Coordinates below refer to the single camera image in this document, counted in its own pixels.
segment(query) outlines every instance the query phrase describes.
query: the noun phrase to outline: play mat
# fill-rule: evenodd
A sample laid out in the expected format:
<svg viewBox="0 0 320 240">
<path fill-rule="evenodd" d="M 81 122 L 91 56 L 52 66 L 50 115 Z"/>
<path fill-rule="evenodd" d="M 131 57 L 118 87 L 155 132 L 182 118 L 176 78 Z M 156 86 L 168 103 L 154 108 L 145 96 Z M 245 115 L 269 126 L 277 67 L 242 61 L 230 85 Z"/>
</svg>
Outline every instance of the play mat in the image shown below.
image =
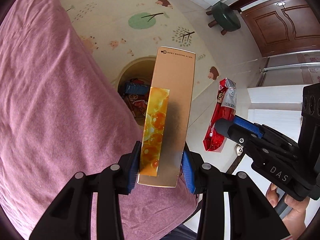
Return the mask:
<svg viewBox="0 0 320 240">
<path fill-rule="evenodd" d="M 196 53 L 193 99 L 218 76 L 215 61 L 204 42 L 169 0 L 60 2 L 77 34 L 115 88 L 131 62 L 155 57 L 159 46 Z"/>
</svg>

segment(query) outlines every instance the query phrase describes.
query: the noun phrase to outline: tree illustration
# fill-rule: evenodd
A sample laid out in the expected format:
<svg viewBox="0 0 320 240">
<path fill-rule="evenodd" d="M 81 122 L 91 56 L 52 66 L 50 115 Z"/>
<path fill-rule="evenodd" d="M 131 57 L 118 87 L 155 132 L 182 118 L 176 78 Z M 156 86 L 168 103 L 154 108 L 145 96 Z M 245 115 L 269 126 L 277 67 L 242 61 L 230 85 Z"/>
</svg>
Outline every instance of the tree illustration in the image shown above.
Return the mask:
<svg viewBox="0 0 320 240">
<path fill-rule="evenodd" d="M 74 5 L 71 5 L 71 7 L 70 7 L 68 10 L 71 10 L 71 9 L 74 9 L 74 8 L 75 8 Z"/>
<path fill-rule="evenodd" d="M 192 42 L 192 34 L 195 32 L 190 32 L 190 30 L 178 27 L 178 29 L 174 32 L 174 36 L 172 36 L 172 41 L 176 41 L 180 43 L 180 47 L 188 47 Z"/>
<path fill-rule="evenodd" d="M 134 29 L 147 29 L 156 24 L 155 17 L 161 14 L 163 14 L 166 18 L 169 18 L 169 16 L 165 12 L 156 14 L 150 14 L 147 12 L 137 13 L 129 19 L 128 24 L 131 28 Z"/>
</svg>

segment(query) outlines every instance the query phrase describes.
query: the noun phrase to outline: snack package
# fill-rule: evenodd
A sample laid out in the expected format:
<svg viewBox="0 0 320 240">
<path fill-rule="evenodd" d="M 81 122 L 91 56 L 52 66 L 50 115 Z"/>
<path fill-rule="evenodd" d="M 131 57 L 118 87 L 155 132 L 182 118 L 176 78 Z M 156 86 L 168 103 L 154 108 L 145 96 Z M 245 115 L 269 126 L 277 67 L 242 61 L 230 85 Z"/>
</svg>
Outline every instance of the snack package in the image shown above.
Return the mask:
<svg viewBox="0 0 320 240">
<path fill-rule="evenodd" d="M 227 139 L 216 132 L 214 123 L 221 118 L 229 121 L 233 120 L 236 115 L 236 99 L 236 84 L 228 78 L 221 80 L 217 94 L 217 104 L 203 140 L 204 149 L 206 151 L 222 151 Z"/>
<path fill-rule="evenodd" d="M 127 82 L 124 86 L 125 94 L 145 95 L 150 90 L 150 86 L 135 82 Z"/>
<path fill-rule="evenodd" d="M 146 95 L 126 94 L 123 97 L 123 100 L 129 107 L 134 118 L 141 119 L 146 116 L 148 105 L 148 102 L 146 101 Z"/>
</svg>

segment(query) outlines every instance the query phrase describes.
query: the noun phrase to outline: white tile floor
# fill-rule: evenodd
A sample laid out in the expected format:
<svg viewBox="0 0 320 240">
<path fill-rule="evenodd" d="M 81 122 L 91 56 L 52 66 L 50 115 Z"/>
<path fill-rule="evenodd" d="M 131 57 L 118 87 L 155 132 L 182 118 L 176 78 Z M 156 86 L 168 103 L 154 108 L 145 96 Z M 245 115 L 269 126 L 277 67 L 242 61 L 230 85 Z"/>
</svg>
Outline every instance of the white tile floor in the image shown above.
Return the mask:
<svg viewBox="0 0 320 240">
<path fill-rule="evenodd" d="M 208 27 L 213 20 L 205 14 L 206 10 L 189 0 L 169 0 L 176 6 L 193 25 L 196 33 L 204 40 L 208 50 L 217 63 L 220 76 L 191 105 L 187 143 L 191 151 L 201 154 L 205 162 L 209 162 L 220 171 L 227 171 L 236 158 L 236 143 L 227 140 L 221 153 L 206 152 L 203 146 L 204 135 L 208 129 L 215 105 L 219 81 L 230 78 L 237 86 L 236 114 L 247 118 L 251 105 L 247 91 L 248 87 L 255 87 L 260 76 L 259 68 L 263 68 L 266 59 L 262 59 L 259 48 L 241 16 L 241 28 L 225 36 L 220 34 L 222 28 Z M 197 231 L 200 212 L 186 225 Z"/>
</svg>

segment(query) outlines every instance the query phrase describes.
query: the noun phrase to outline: orange box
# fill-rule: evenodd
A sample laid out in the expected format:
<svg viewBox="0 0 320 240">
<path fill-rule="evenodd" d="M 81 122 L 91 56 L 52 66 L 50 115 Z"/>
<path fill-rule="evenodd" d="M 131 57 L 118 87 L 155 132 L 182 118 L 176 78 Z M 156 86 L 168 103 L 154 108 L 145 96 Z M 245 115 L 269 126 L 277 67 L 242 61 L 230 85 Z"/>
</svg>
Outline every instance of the orange box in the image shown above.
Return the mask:
<svg viewBox="0 0 320 240">
<path fill-rule="evenodd" d="M 160 47 L 149 95 L 138 183 L 175 187 L 186 142 L 196 54 Z"/>
</svg>

